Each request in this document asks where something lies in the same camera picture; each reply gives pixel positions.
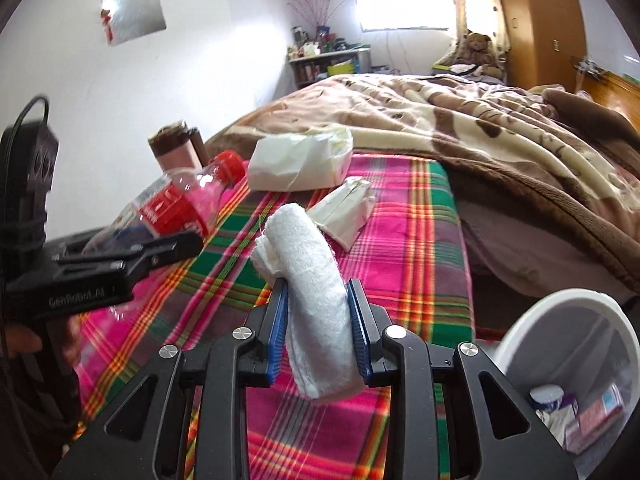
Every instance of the bed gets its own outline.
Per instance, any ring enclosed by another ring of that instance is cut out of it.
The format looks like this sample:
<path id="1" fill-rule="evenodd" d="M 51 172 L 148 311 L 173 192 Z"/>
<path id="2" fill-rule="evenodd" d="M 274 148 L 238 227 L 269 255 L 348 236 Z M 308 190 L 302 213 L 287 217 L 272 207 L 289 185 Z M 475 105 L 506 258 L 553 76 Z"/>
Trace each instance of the bed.
<path id="1" fill-rule="evenodd" d="M 475 301 L 483 272 L 533 301 L 571 286 L 619 302 L 640 292 L 640 137 L 621 116 L 556 89 L 336 76 L 252 112 L 207 149 L 249 159 L 266 135 L 333 123 L 350 127 L 350 174 L 372 181 L 380 200 L 352 250 L 334 246 L 340 271 L 425 340 L 454 346 L 495 330 L 475 324 L 501 299 Z M 240 183 L 206 250 L 149 285 L 137 311 L 85 316 L 81 431 L 160 346 L 207 344 L 264 304 L 252 240 L 279 205 L 308 207 L 328 191 L 249 192 Z M 315 406 L 297 395 L 285 361 L 274 388 L 248 393 L 248 411 L 252 478 L 382 478 L 387 390 Z M 442 407 L 438 416 L 446 442 Z M 194 410 L 189 474 L 197 420 Z M 441 459 L 446 478 L 446 446 Z"/>
<path id="2" fill-rule="evenodd" d="M 508 328 L 538 298 L 571 287 L 624 304 L 640 292 L 640 136 L 585 98 L 533 91 L 453 75 L 337 76 L 248 114 L 207 147 L 249 157 L 264 135 L 347 125 L 360 152 L 443 165 L 474 282 L 489 284 L 476 294 L 479 319 Z M 496 284 L 508 290 L 492 296 Z M 487 316 L 501 310 L 517 315 Z"/>

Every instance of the white bucket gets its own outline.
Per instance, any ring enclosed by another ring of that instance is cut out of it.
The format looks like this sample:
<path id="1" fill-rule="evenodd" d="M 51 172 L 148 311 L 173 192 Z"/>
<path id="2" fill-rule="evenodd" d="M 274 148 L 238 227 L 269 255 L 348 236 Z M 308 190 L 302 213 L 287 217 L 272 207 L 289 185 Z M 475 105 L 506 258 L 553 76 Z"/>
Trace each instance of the white bucket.
<path id="1" fill-rule="evenodd" d="M 557 384 L 587 408 L 615 382 L 625 416 L 574 464 L 586 478 L 609 452 L 640 397 L 638 337 L 615 300 L 583 288 L 555 292 L 532 306 L 503 338 L 493 360 L 523 395 Z"/>

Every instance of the folded towel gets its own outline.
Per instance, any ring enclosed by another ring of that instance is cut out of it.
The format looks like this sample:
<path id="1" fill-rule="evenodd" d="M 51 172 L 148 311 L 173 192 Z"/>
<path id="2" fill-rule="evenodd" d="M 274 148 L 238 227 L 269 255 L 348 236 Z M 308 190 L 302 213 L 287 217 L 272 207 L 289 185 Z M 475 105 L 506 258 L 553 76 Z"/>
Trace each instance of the folded towel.
<path id="1" fill-rule="evenodd" d="M 344 282 L 305 210 L 287 204 L 270 216 L 251 261 L 269 284 L 289 283 L 286 346 L 300 394 L 332 402 L 362 391 Z"/>

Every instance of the blue gripper pad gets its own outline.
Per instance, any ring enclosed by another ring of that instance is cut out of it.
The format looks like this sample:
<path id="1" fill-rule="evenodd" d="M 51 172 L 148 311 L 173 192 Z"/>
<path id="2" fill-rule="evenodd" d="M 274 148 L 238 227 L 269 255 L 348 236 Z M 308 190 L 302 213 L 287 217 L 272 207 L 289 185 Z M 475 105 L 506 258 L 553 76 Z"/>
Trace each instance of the blue gripper pad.
<path id="1" fill-rule="evenodd" d="M 358 372 L 360 373 L 365 384 L 369 384 L 369 379 L 373 375 L 371 367 L 371 356 L 369 351 L 369 341 L 365 334 L 364 324 L 360 316 L 360 309 L 356 304 L 356 297 L 349 283 L 347 287 L 347 302 L 351 312 L 351 333 L 353 334 L 353 349 L 356 354 L 356 362 L 358 364 Z"/>
<path id="2" fill-rule="evenodd" d="M 273 386 L 282 366 L 282 352 L 284 351 L 284 338 L 287 333 L 287 321 L 289 319 L 289 287 L 282 289 L 280 299 L 276 305 L 276 314 L 273 320 L 273 329 L 267 345 L 267 377 L 269 384 Z"/>

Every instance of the white tissue pack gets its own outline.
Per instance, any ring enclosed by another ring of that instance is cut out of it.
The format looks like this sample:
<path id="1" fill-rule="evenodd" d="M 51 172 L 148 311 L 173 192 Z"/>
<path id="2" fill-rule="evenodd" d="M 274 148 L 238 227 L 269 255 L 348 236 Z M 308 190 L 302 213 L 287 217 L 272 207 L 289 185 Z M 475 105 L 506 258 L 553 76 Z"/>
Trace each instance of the white tissue pack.
<path id="1" fill-rule="evenodd" d="M 253 191 L 306 191 L 340 186 L 351 163 L 353 136 L 340 124 L 258 141 L 247 169 Z"/>
<path id="2" fill-rule="evenodd" d="M 370 186 L 361 176 L 347 177 L 344 184 L 306 212 L 321 231 L 347 252 L 378 201 Z"/>

